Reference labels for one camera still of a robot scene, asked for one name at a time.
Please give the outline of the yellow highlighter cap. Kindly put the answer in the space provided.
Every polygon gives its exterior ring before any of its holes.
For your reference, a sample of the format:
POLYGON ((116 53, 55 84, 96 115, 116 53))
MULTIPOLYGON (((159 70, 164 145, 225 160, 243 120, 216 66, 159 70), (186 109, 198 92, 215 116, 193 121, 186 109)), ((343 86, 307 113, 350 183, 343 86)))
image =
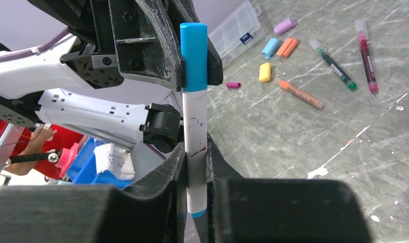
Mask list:
POLYGON ((268 82, 271 79, 271 64, 263 63, 259 67, 258 80, 262 83, 268 82))

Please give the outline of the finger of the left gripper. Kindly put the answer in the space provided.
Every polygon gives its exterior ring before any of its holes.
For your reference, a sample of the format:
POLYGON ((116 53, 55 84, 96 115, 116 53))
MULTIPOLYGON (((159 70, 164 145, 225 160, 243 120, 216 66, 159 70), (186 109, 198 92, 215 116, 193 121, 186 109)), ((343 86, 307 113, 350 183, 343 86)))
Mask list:
POLYGON ((180 46, 162 1, 109 1, 118 70, 125 79, 182 87, 180 46))
POLYGON ((186 86, 219 86, 222 60, 207 36, 207 25, 196 15, 192 1, 169 1, 168 14, 180 43, 186 86))

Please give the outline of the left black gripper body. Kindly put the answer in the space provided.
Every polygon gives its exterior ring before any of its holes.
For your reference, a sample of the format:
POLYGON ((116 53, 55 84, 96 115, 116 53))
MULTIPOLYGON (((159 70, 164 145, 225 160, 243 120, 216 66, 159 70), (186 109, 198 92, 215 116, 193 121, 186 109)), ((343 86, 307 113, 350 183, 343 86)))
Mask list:
POLYGON ((123 83, 119 74, 108 1, 40 1, 30 3, 62 22, 79 43, 60 62, 95 89, 123 83))

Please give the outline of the blue highlighter cap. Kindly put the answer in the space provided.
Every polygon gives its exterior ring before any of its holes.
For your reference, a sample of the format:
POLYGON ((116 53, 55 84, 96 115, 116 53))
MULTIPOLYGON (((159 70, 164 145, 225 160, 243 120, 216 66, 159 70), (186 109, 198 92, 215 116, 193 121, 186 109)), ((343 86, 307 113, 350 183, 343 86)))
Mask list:
POLYGON ((266 60, 270 59, 279 49, 279 39, 271 38, 262 50, 262 54, 266 60))

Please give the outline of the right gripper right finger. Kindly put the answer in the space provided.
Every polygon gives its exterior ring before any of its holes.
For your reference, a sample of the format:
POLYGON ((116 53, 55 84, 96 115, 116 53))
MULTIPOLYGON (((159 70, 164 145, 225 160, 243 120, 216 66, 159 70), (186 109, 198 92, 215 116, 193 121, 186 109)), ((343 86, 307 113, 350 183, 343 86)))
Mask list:
POLYGON ((208 139, 209 242, 372 242, 356 193, 332 179, 242 177, 208 139))

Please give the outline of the orange highlighter cap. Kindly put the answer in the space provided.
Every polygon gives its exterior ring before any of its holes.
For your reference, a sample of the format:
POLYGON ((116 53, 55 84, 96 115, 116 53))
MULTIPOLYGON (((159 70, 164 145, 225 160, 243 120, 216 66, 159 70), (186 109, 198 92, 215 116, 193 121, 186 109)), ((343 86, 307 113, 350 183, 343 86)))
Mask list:
POLYGON ((278 56, 288 58, 291 53, 294 51, 294 49, 297 47, 298 41, 295 38, 287 38, 281 47, 278 49, 276 54, 278 56))

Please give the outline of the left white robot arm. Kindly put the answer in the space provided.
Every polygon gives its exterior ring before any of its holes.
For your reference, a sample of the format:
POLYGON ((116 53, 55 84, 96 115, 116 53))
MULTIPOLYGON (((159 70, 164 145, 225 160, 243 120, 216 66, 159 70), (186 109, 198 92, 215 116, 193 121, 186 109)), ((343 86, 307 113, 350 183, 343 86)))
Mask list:
POLYGON ((171 152, 185 139, 207 143, 205 105, 192 93, 223 81, 221 58, 192 1, 32 1, 65 24, 49 42, 20 51, 0 44, 0 119, 55 124, 130 149, 171 152), (136 80, 184 95, 169 104, 132 104, 77 94, 115 93, 136 80))

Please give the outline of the magenta marker cap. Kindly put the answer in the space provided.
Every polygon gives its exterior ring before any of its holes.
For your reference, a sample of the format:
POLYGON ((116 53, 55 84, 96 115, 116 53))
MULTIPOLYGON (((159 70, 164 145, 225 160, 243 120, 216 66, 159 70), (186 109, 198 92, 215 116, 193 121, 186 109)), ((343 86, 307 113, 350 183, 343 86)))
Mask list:
POLYGON ((226 87, 228 89, 239 89, 241 88, 242 84, 239 82, 228 82, 226 83, 226 87))

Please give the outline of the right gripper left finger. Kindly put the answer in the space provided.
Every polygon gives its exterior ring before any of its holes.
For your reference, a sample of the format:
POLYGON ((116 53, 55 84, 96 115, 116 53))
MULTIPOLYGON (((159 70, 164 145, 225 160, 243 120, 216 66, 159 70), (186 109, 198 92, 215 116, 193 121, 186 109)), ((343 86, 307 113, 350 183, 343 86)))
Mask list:
POLYGON ((0 242, 183 242, 184 157, 179 143, 122 190, 109 184, 0 187, 0 242))

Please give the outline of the pink highlighter cap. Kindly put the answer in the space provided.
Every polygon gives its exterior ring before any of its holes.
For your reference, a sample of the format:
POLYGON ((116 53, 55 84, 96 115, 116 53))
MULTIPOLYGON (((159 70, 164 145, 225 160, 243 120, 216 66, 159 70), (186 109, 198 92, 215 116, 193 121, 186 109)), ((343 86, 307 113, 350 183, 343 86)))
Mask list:
POLYGON ((283 34, 288 32, 295 26, 296 26, 296 21, 288 17, 274 27, 274 33, 278 36, 282 36, 283 34))

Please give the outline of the blue capped white marker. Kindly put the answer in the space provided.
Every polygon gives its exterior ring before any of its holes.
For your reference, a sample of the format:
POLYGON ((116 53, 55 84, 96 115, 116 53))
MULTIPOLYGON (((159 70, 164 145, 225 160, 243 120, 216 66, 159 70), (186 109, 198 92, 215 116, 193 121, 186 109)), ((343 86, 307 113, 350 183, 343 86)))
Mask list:
POLYGON ((192 218, 198 218, 207 210, 207 86, 183 88, 182 104, 188 212, 192 218))

